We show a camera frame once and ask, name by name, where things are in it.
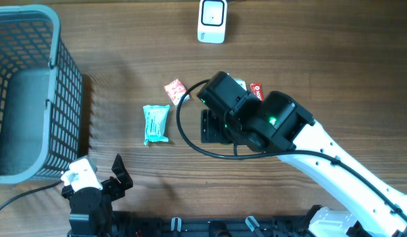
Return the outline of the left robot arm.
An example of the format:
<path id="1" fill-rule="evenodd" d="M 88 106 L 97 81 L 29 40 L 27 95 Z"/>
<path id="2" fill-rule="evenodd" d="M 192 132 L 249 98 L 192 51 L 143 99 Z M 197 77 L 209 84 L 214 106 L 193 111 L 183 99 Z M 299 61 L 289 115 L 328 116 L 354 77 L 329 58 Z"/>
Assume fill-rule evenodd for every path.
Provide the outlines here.
<path id="1" fill-rule="evenodd" d="M 73 161 L 61 176 L 61 195 L 69 200 L 69 236 L 119 236 L 119 218 L 112 202 L 133 187 L 122 157 L 116 155 L 111 167 L 114 177 L 100 182 L 97 167 L 87 156 Z"/>

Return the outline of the red stick sachet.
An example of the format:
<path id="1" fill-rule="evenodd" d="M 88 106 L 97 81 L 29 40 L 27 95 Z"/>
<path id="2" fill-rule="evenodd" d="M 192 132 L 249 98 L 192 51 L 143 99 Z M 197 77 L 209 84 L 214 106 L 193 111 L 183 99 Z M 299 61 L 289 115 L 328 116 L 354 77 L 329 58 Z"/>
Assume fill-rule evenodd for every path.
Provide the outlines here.
<path id="1" fill-rule="evenodd" d="M 252 93 L 253 93 L 260 101 L 263 101 L 263 100 L 264 100 L 264 96 L 263 96 L 263 92 L 262 92 L 262 88 L 261 88 L 261 83 L 260 83 L 260 82 L 256 82 L 256 83 L 250 84 L 250 88 L 251 88 Z"/>

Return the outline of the teal white tissue pack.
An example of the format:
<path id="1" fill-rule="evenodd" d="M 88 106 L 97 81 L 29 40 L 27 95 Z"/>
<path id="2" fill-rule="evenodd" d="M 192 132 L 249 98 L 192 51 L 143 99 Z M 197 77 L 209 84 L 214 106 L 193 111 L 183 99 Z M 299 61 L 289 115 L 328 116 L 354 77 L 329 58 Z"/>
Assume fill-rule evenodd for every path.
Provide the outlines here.
<path id="1" fill-rule="evenodd" d="M 145 105 L 144 145 L 150 142 L 168 142 L 165 136 L 165 126 L 170 110 L 170 105 Z"/>

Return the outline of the small red white box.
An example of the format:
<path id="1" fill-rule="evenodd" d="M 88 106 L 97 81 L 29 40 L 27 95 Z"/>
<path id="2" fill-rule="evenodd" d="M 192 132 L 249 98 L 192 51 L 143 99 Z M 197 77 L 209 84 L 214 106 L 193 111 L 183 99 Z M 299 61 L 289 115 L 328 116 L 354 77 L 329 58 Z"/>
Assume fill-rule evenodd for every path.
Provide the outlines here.
<path id="1" fill-rule="evenodd" d="M 178 106 L 181 97 L 187 91 L 186 87 L 179 79 L 173 80 L 171 83 L 165 85 L 164 89 L 176 107 Z"/>

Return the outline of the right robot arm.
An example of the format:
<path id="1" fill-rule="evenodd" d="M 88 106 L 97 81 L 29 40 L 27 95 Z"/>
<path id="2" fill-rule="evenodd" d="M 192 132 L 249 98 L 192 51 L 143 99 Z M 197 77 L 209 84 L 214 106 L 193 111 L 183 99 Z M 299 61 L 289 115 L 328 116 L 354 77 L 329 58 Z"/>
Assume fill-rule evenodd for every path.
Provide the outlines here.
<path id="1" fill-rule="evenodd" d="M 260 100 L 226 72 L 204 82 L 198 98 L 221 120 L 222 133 L 252 150 L 276 156 L 308 175 L 338 200 L 370 235 L 407 231 L 407 194 L 391 188 L 338 145 L 289 95 Z"/>

